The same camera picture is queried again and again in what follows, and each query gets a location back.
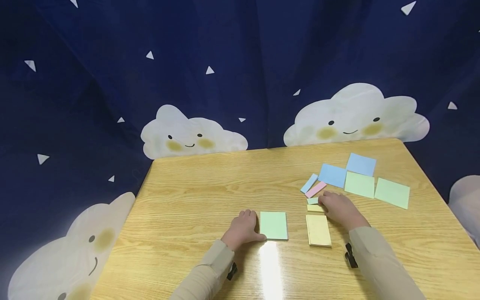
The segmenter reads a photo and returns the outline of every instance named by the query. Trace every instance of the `blue square paper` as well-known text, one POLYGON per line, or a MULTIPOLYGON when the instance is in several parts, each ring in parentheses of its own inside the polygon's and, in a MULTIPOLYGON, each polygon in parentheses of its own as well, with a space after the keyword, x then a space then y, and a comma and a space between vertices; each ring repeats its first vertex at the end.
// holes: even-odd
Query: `blue square paper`
POLYGON ((350 158, 348 159, 347 163, 347 170, 366 176, 373 176, 376 163, 376 159, 350 153, 350 158))
POLYGON ((323 164, 318 181, 323 181, 339 188, 343 188, 346 176, 347 170, 329 164, 323 164))

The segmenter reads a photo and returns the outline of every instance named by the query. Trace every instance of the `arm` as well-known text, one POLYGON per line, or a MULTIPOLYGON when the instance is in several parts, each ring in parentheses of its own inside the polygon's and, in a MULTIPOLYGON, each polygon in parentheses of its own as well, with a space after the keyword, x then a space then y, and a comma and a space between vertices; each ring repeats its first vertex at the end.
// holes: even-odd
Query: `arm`
POLYGON ((221 240, 216 240, 202 261, 180 283, 170 300, 209 300, 222 287, 233 263, 235 251, 251 241, 266 240, 254 231, 257 224, 255 211, 247 209, 232 220, 221 240))
POLYGON ((216 240, 202 261, 180 283, 171 300, 212 299, 222 287, 233 263, 234 252, 216 240))
POLYGON ((425 299, 388 242, 370 226, 350 199, 324 192, 323 196, 318 197, 318 203, 326 207, 327 217, 340 223, 349 232, 353 256, 380 299, 425 299))
POLYGON ((371 227, 358 227, 349 235, 360 271, 380 299, 425 299, 380 232, 371 227))

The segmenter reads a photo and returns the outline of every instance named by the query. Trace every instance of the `pink paper strip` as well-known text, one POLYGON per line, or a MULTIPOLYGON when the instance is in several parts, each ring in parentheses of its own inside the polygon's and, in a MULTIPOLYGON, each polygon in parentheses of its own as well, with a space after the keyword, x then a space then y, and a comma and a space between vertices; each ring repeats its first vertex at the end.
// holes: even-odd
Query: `pink paper strip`
POLYGON ((312 198, 313 196, 315 196, 316 193, 318 193, 319 191, 321 191, 324 187, 326 187, 327 184, 323 181, 317 183, 317 185, 315 185, 314 187, 312 187, 311 190, 309 190, 308 192, 305 193, 305 196, 307 196, 307 198, 312 198))

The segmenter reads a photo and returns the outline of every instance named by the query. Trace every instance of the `black clip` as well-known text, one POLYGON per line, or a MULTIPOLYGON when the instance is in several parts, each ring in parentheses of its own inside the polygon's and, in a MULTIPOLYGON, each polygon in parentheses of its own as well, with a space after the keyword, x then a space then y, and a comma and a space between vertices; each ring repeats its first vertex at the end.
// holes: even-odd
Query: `black clip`
POLYGON ((237 264, 233 263, 232 267, 230 267, 230 272, 227 275, 227 279, 231 281, 237 271, 237 264))
POLYGON ((353 257, 353 252, 352 252, 352 245, 350 243, 347 243, 345 245, 347 252, 345 252, 345 258, 348 260, 348 263, 350 264, 350 267, 352 269, 358 268, 359 265, 355 261, 355 257, 353 257))

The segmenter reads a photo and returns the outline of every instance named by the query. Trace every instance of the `paper card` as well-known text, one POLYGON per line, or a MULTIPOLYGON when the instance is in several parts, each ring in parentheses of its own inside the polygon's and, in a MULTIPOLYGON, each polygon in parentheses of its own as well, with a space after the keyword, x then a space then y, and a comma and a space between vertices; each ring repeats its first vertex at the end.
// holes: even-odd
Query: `paper card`
POLYGON ((312 185, 315 183, 315 181, 317 181, 318 179, 318 175, 317 174, 312 174, 310 176, 310 179, 308 179, 308 181, 303 185, 303 187, 300 189, 300 191, 302 193, 306 193, 308 192, 308 190, 312 187, 312 185))
POLYGON ((318 204, 307 204, 307 211, 324 213, 325 209, 323 206, 318 204))
POLYGON ((318 193, 319 191, 321 191, 324 187, 326 187, 327 184, 323 181, 317 183, 317 185, 315 185, 314 187, 312 187, 311 190, 309 190, 308 192, 305 193, 305 196, 307 196, 307 198, 311 198, 312 196, 315 196, 316 193, 318 193))
POLYGON ((308 204, 317 204, 318 203, 318 197, 308 198, 307 203, 308 204))
POLYGON ((352 194, 373 198, 375 193, 375 178, 347 172, 345 191, 352 194))
POLYGON ((330 231, 326 216, 307 215, 308 243, 312 246, 331 247, 330 231))
POLYGON ((347 170, 366 176, 373 176, 376 163, 377 160, 374 158, 350 153, 350 158, 348 159, 347 163, 347 170))
POLYGON ((398 207, 408 209, 408 198, 410 196, 410 187, 379 178, 375 198, 398 207))
POLYGON ((260 212, 260 233, 269 240, 288 240, 287 214, 284 212, 260 212))
POLYGON ((320 170, 320 175, 318 176, 318 181, 323 181, 339 188, 343 188, 346 175, 346 169, 335 167, 329 164, 323 164, 322 169, 320 170))

